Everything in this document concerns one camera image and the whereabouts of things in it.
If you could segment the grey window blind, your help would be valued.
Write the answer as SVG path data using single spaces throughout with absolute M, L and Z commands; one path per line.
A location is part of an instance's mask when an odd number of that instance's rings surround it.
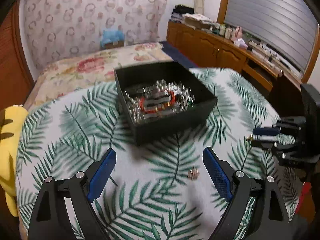
M 318 23 L 303 0 L 228 0 L 225 22 L 265 41 L 298 70 L 306 69 Z

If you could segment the palm leaf print tablecloth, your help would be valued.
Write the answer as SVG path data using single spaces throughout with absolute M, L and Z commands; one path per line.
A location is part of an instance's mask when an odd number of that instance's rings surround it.
M 230 69 L 193 69 L 217 98 L 206 123 L 137 147 L 117 110 L 114 81 L 98 83 L 29 112 L 17 155 L 16 192 L 22 227 L 44 179 L 67 179 L 99 161 L 108 148 L 116 166 L 93 209 L 112 239 L 208 239 L 227 202 L 216 191 L 202 161 L 211 147 L 232 168 L 249 177 L 273 176 L 290 217 L 302 184 L 292 168 L 247 141 L 253 128 L 279 118 L 263 96 Z M 197 180 L 187 178 L 195 166 Z

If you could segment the stack of folded clothes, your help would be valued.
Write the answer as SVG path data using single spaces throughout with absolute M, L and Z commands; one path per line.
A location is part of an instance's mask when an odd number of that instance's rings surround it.
M 194 9 L 185 5 L 175 5 L 171 12 L 171 22 L 184 23 L 184 14 L 194 14 Z

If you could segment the small copper brooch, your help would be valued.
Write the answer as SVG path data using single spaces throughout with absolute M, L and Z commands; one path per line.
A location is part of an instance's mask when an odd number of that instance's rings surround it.
M 199 170 L 195 166 L 193 166 L 193 168 L 188 171 L 187 178 L 190 180 L 197 180 L 199 175 Z

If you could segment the wooden sideboard cabinet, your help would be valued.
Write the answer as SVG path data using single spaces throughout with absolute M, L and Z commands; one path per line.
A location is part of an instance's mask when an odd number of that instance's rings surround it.
M 249 50 L 187 25 L 168 22 L 167 42 L 201 68 L 229 68 L 241 74 L 263 95 L 298 96 L 295 85 L 280 70 L 267 66 Z

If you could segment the pink tissue box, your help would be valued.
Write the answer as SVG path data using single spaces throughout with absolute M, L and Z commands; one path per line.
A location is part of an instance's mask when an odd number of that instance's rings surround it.
M 234 45 L 240 49 L 244 49 L 247 50 L 248 49 L 248 45 L 246 44 L 246 42 L 244 41 L 243 38 L 238 38 L 234 41 Z

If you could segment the circle pattern sheer curtain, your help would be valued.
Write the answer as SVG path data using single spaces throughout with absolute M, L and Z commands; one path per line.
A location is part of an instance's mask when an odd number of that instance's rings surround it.
M 95 52 L 105 31 L 124 33 L 125 44 L 159 39 L 167 0 L 22 0 L 23 24 L 37 69 Z

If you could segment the yellow Pikachu plush toy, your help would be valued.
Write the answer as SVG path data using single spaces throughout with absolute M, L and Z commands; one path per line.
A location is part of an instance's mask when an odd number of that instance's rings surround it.
M 28 111 L 13 105 L 1 110 L 1 187 L 5 192 L 5 201 L 10 213 L 18 216 L 16 204 L 16 158 L 23 123 Z

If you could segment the floral bed cover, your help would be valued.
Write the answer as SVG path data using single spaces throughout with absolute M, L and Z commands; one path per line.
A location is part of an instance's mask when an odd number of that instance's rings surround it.
M 114 70 L 140 64 L 168 62 L 173 59 L 159 42 L 141 43 L 63 59 L 49 64 L 39 75 L 24 108 L 28 111 L 48 101 L 114 80 Z

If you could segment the brown louvered wardrobe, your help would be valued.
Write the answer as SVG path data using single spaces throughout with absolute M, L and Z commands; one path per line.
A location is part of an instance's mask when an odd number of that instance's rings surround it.
M 16 1 L 1 24 L 0 108 L 25 103 L 35 81 L 22 48 Z

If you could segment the black open jewelry box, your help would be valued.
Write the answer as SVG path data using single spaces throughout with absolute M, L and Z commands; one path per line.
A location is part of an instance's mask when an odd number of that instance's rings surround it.
M 206 122 L 217 97 L 187 68 L 176 61 L 134 65 L 114 71 L 118 98 L 136 145 Z M 175 107 L 174 84 L 191 88 L 194 106 Z

